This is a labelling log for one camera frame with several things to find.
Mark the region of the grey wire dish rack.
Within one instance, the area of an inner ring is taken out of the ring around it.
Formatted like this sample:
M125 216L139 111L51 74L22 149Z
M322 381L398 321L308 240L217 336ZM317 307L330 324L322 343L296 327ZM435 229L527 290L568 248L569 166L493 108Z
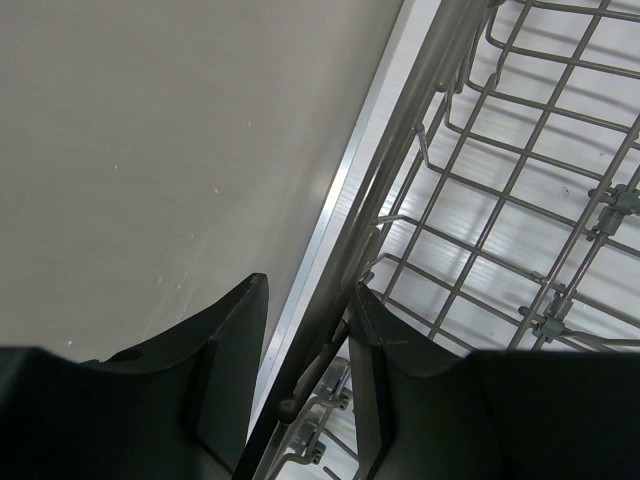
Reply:
M442 1L240 479L366 479L349 305L475 351L639 357L639 5Z

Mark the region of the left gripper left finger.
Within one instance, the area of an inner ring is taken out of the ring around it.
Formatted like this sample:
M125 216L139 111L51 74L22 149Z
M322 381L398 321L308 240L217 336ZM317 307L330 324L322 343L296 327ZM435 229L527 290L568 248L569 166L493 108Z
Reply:
M1 351L5 479L228 479L245 448L265 275L105 361Z

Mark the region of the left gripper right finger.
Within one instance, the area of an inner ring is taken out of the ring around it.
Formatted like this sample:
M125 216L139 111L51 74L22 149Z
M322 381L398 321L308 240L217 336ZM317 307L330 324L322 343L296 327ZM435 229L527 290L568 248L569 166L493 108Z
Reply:
M357 450L366 479L635 479L635 353L457 356L364 284L349 305Z

